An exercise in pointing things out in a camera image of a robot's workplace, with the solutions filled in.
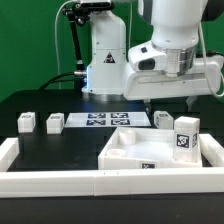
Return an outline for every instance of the small white cube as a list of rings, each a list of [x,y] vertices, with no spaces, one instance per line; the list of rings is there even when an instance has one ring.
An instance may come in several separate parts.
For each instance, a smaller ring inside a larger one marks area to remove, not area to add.
[[[22,113],[17,121],[19,133],[31,133],[36,125],[34,112]]]
[[[180,117],[174,121],[174,159],[197,162],[200,119]]]
[[[173,129],[173,117],[166,111],[156,111],[154,113],[154,124],[159,129]]]
[[[47,119],[47,133],[48,134],[61,134],[65,126],[64,114],[56,113],[51,114]]]

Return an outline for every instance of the black sticker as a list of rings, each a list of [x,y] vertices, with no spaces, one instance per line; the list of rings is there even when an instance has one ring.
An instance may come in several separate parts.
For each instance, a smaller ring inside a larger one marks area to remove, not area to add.
[[[193,136],[192,147],[196,146],[198,143],[198,135],[197,133]]]
[[[142,163],[142,169],[155,169],[155,164],[153,164],[153,163]]]
[[[180,135],[180,134],[177,134],[177,142],[176,142],[176,145],[178,147],[188,149],[190,147],[190,145],[189,145],[189,139],[190,139],[190,137],[188,135]]]
[[[111,118],[128,118],[128,113],[111,113]]]
[[[31,118],[31,115],[23,115],[21,118],[28,119],[28,118]]]
[[[160,117],[168,117],[168,114],[160,114]]]
[[[109,54],[107,55],[106,59],[104,60],[104,63],[115,63],[114,58],[112,56],[112,54],[109,52]]]
[[[106,120],[87,120],[87,126],[103,126],[106,125]]]
[[[130,125],[129,119],[116,119],[116,120],[111,120],[111,125]]]
[[[59,120],[61,117],[60,116],[52,116],[51,119]]]
[[[105,113],[99,113],[99,114],[88,114],[88,118],[106,118]]]

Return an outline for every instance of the cube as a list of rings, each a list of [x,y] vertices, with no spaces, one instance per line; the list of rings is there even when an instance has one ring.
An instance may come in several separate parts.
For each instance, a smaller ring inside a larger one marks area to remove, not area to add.
[[[51,114],[47,119],[47,133],[48,134],[61,134],[65,126],[64,114],[55,113]]]
[[[173,117],[166,111],[155,111],[154,124],[159,129],[173,129]]]
[[[17,120],[19,133],[31,133],[36,125],[34,112],[22,113]]]

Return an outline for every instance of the black table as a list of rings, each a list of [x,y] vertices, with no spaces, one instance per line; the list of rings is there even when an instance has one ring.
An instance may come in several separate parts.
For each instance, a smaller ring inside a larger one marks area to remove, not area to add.
[[[174,119],[198,117],[200,132],[210,133],[223,145],[224,105],[202,96],[189,111],[185,101],[152,100],[149,118],[156,110],[168,111]],[[19,135],[16,121],[28,111],[36,112],[36,128]],[[145,111],[145,105],[84,100],[73,90],[14,93],[0,103],[0,142],[19,136],[22,149],[9,172],[97,169],[97,156],[114,127],[64,129],[61,135],[48,136],[46,120],[55,112],[67,118],[71,112],[124,111]],[[0,199],[0,223],[224,223],[223,205],[223,193]]]

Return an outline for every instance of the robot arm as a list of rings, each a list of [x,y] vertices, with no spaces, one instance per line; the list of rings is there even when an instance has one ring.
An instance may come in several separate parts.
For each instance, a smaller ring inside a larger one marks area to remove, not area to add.
[[[202,18],[211,20],[211,16],[205,16],[205,8],[208,2],[216,6],[218,2],[138,0],[138,12],[154,26],[154,32],[151,40],[129,50],[127,63],[124,23],[109,11],[100,12],[100,9],[111,8],[113,2],[132,1],[74,1],[84,10],[99,12],[93,13],[90,19],[93,57],[87,69],[87,88],[83,92],[95,95],[123,94],[128,100],[138,100],[211,94],[211,89],[218,91],[223,57],[207,58],[206,66],[202,58],[195,58],[199,24]],[[219,1],[221,8],[224,8],[224,1]]]
[[[124,75],[127,99],[205,95],[219,90],[223,57],[207,58],[207,66],[203,59],[195,59],[207,2],[139,0],[139,13],[154,31],[150,41],[129,51]]]

